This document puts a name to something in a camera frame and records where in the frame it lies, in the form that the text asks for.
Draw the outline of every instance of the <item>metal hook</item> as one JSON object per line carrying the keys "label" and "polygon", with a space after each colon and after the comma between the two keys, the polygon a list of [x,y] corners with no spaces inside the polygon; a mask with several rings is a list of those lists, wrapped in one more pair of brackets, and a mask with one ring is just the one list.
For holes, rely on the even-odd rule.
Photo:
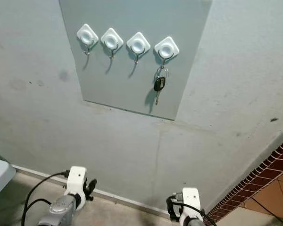
{"label": "metal hook", "polygon": [[130,46],[131,51],[135,54],[135,60],[134,63],[137,64],[138,63],[138,59],[139,57],[146,51],[146,48],[143,48],[143,51],[141,53],[135,53],[132,49],[132,45]]}
{"label": "metal hook", "polygon": [[107,49],[109,49],[110,52],[111,52],[110,60],[113,60],[113,59],[114,59],[114,54],[115,54],[114,51],[118,49],[118,42],[117,42],[117,46],[116,46],[115,49],[110,49],[110,48],[106,45],[106,42],[104,42],[104,44],[105,44],[105,46],[107,47]]}
{"label": "metal hook", "polygon": [[160,54],[159,51],[160,51],[160,50],[158,50],[158,55],[159,55],[160,58],[162,59],[162,64],[160,65],[160,68],[161,68],[161,69],[164,69],[166,61],[169,60],[169,59],[171,59],[171,58],[174,56],[174,53],[172,53],[172,55],[171,55],[170,57],[164,58],[164,57],[161,56],[161,54]]}
{"label": "metal hook", "polygon": [[86,51],[84,51],[84,54],[86,54],[86,56],[89,56],[90,55],[90,49],[89,47],[92,46],[94,44],[94,38],[92,38],[92,43],[90,45],[86,45]]}

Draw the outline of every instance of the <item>black cable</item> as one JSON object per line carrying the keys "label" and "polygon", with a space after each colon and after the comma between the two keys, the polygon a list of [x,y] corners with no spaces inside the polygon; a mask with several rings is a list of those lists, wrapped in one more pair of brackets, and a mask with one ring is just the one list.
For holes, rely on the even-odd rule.
{"label": "black cable", "polygon": [[69,175],[69,170],[66,170],[64,172],[60,172],[60,173],[55,173],[50,175],[49,177],[44,178],[43,180],[41,180],[39,183],[37,183],[37,185],[35,187],[32,188],[32,190],[30,190],[30,192],[27,195],[27,198],[25,200],[25,204],[24,204],[24,209],[23,209],[23,214],[22,214],[22,218],[21,218],[21,226],[25,226],[25,217],[26,217],[26,212],[27,212],[27,205],[28,205],[28,200],[31,196],[31,194],[33,193],[33,191],[40,185],[42,184],[44,181],[48,180],[51,177],[54,176],[58,176],[58,175],[64,175],[65,177],[68,177]]}
{"label": "black cable", "polygon": [[206,218],[213,226],[217,226],[208,215],[206,215],[205,213],[201,212],[199,209],[197,209],[197,208],[195,208],[193,206],[190,206],[188,204],[181,203],[181,202],[172,202],[172,203],[175,206],[185,206],[185,207],[191,208],[192,210],[194,210],[194,211],[200,213],[202,216],[204,216],[204,218]]}
{"label": "black cable", "polygon": [[34,205],[36,202],[45,202],[47,203],[48,205],[51,205],[51,202],[46,200],[46,199],[36,199],[35,201],[33,201],[32,203],[30,203],[26,209],[26,211],[29,210],[29,208],[31,208],[32,205]]}
{"label": "black cable", "polygon": [[263,209],[265,209],[267,212],[269,212],[271,215],[273,215],[275,218],[277,218],[279,221],[281,221],[283,223],[283,221],[281,220],[281,218],[279,218],[278,216],[276,216],[275,214],[273,214],[271,211],[269,211],[268,209],[266,209],[261,203],[259,203],[257,200],[255,200],[253,197],[251,198],[252,200],[254,200],[256,203],[258,203]]}

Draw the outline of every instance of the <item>floor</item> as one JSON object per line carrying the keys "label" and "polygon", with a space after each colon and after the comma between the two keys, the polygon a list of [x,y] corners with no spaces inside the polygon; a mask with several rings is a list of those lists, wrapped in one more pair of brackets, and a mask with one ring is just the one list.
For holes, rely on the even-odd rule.
{"label": "floor", "polygon": [[[0,226],[20,226],[23,203],[29,190],[38,183],[38,179],[17,173],[13,180],[0,193]],[[35,191],[31,200],[46,198],[55,200],[63,194],[64,188],[45,182]],[[26,225],[34,226],[39,218],[46,213],[48,205],[35,204],[27,213]],[[237,208],[220,220],[218,226],[275,226],[270,215]],[[78,211],[73,226],[179,226],[168,219],[157,217],[121,204],[95,197]]]}
{"label": "floor", "polygon": [[[254,198],[272,213],[283,218],[283,175],[259,191]],[[266,210],[252,199],[247,200],[242,207],[268,214]]]}

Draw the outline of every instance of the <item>metal key blade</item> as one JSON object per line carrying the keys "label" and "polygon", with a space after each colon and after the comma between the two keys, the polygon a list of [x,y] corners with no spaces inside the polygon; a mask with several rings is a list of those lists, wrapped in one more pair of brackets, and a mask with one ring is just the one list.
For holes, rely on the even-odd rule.
{"label": "metal key blade", "polygon": [[156,92],[156,102],[155,102],[155,105],[158,105],[159,94],[160,94],[160,91]]}

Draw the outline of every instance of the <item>car key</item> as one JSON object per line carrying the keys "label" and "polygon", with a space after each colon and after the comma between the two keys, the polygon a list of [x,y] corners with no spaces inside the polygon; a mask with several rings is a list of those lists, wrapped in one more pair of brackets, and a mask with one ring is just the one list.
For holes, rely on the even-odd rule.
{"label": "car key", "polygon": [[166,78],[165,77],[158,77],[154,83],[154,90],[156,91],[156,102],[155,105],[158,104],[158,98],[160,95],[161,90],[165,87]]}

